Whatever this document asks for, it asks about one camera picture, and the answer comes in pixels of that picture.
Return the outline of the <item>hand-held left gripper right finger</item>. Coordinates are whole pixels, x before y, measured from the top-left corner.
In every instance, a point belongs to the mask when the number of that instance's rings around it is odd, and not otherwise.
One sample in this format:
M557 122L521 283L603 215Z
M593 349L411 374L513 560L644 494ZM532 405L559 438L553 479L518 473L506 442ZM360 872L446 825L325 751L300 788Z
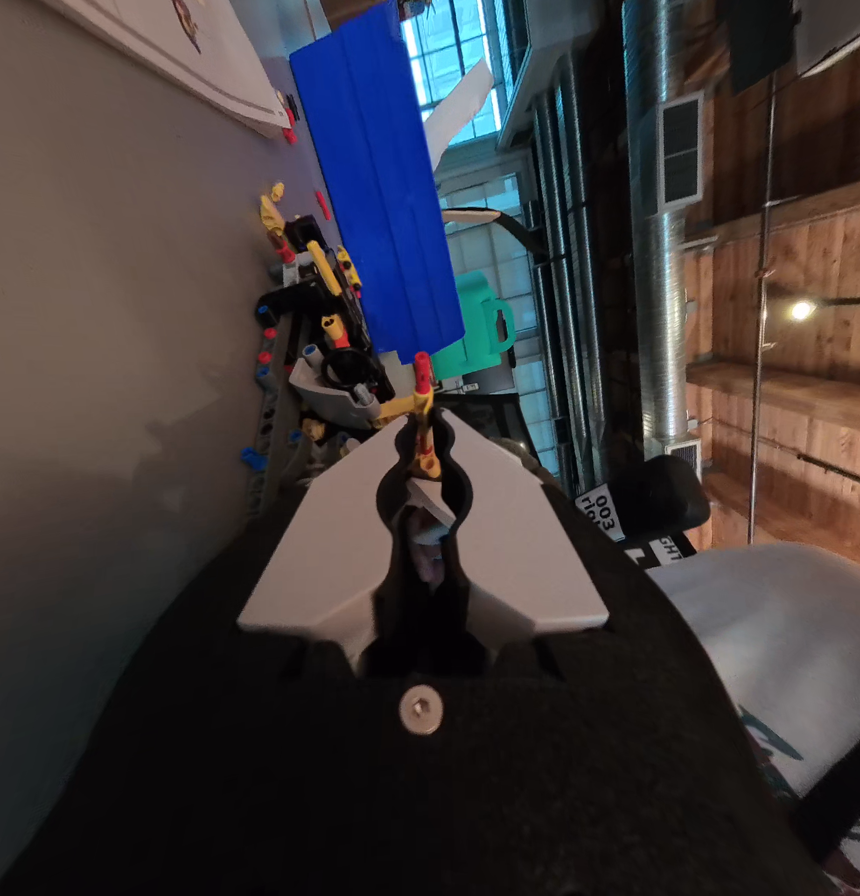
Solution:
M470 667L489 668L513 644L601 628L608 609L543 481L448 409L437 412L437 456L445 588Z

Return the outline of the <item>scattered small lego pieces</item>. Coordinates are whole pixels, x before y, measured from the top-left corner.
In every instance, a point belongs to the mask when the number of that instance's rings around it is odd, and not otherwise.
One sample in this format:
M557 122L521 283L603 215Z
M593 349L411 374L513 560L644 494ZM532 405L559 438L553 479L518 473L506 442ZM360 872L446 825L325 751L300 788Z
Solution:
M259 193L258 214L277 253L289 257L309 239L294 236L294 221L314 216L331 222L333 214L312 136L302 122L295 96L280 90L276 95L282 125L279 140L287 150L281 151L280 175Z

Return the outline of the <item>black and white softbox light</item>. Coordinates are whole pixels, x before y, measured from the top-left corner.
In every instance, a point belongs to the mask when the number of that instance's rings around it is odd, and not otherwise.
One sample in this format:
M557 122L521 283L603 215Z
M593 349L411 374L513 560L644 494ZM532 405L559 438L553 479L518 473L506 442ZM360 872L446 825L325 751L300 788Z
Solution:
M860 49L860 1L717 1L715 11L735 93L789 62L809 77Z

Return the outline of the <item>teal tote bag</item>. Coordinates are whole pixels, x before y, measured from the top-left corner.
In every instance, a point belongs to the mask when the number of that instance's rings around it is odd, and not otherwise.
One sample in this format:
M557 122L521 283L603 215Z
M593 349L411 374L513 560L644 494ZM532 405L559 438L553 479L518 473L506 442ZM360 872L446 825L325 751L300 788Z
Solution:
M431 356L438 381L471 375L501 363L516 340L513 310L481 272L456 276L464 336Z

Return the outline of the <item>white air vent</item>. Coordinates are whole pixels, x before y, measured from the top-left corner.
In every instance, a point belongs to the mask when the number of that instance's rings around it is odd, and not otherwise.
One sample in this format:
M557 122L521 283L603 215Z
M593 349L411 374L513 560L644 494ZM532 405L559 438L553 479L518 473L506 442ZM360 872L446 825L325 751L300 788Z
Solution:
M703 197L704 91L693 91L656 110L657 213L680 210Z
M664 447L668 481L676 487L690 486L694 477L698 484L703 481L703 442L699 437L685 438L668 443Z

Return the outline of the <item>small yellow lego connector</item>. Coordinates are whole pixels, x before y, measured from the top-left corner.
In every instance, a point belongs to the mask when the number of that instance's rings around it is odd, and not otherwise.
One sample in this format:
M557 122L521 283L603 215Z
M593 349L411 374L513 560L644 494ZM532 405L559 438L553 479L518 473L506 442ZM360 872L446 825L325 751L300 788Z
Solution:
M391 399L379 407L379 418L372 420L375 429L381 429L403 416L416 424L414 439L413 476L430 481L440 481L442 470L435 452L433 438L433 367L431 357L425 351L417 352L413 360L414 387L410 397Z

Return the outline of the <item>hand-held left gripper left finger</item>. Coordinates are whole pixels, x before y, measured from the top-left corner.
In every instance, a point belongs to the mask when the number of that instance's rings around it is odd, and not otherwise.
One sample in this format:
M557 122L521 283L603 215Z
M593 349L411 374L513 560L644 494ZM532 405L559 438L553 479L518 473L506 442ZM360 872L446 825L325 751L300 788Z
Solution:
M357 670L376 638L372 599L391 564L393 537L381 520L381 480L399 463L394 420L313 480L237 625L335 643Z

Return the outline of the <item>lego instruction booklet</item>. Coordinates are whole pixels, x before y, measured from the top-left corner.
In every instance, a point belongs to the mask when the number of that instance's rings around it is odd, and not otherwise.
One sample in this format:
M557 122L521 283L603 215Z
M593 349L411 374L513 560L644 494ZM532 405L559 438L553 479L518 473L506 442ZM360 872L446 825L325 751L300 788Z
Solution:
M226 1L48 1L90 33L267 138L292 128Z

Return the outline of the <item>blue plastic bin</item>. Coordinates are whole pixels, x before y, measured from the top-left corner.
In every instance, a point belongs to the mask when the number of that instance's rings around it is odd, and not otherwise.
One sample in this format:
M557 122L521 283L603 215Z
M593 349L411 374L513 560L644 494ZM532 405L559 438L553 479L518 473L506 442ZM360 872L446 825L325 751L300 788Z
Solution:
M407 364L457 342L465 325L395 2L290 65L374 348Z

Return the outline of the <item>white paper slip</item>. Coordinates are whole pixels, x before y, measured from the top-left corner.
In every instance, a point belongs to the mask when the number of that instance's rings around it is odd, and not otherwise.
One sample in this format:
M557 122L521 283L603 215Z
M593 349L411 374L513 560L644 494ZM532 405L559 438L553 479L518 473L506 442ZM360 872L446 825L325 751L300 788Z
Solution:
M436 171L449 144L480 112L493 88L490 67L481 58L424 121L431 169Z

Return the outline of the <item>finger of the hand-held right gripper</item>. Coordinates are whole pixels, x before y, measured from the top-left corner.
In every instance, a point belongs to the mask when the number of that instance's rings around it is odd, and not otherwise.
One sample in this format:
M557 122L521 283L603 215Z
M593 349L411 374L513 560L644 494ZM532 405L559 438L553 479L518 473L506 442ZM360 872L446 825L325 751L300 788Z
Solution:
M453 528L456 515L442 496L440 480L411 477L406 481L406 504L414 509L414 523L408 523L415 544L440 544Z

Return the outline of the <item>lego car chassis model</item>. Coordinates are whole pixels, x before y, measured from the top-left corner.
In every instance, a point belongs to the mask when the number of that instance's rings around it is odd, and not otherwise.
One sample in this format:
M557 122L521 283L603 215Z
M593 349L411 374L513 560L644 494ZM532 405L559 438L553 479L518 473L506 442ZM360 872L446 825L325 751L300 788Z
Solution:
M261 404L254 444L241 452L252 519L280 489L309 484L370 438L380 405L410 397L414 387L400 355L381 353L370 336L350 253L329 245L314 216L293 226L295 237L309 239L285 257L267 238L279 262L268 271L274 287L254 311Z

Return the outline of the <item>metal air duct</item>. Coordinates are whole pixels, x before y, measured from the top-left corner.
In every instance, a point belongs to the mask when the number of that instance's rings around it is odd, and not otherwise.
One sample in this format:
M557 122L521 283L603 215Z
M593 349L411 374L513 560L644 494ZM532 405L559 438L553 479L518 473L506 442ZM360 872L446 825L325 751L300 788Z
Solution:
M686 404L684 215L658 205L660 106L679 90L679 8L627 1L622 37L636 295L638 375L646 459L688 435Z

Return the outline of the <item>black monitor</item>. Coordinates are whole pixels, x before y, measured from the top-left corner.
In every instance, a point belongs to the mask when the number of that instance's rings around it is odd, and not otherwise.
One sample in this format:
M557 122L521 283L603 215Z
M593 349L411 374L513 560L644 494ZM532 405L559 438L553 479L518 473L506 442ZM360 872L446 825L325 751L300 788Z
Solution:
M535 467L541 466L518 394L437 392L435 402L484 437L517 444L518 454L531 457Z

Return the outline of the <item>printed marker board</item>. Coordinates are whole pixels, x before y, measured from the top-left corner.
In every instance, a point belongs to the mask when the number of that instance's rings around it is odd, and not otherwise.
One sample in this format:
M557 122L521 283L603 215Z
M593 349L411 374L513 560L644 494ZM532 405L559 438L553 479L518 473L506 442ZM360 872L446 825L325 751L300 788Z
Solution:
M626 540L622 545L622 550L629 559L646 572L679 563L697 554L697 550L683 532L658 539Z

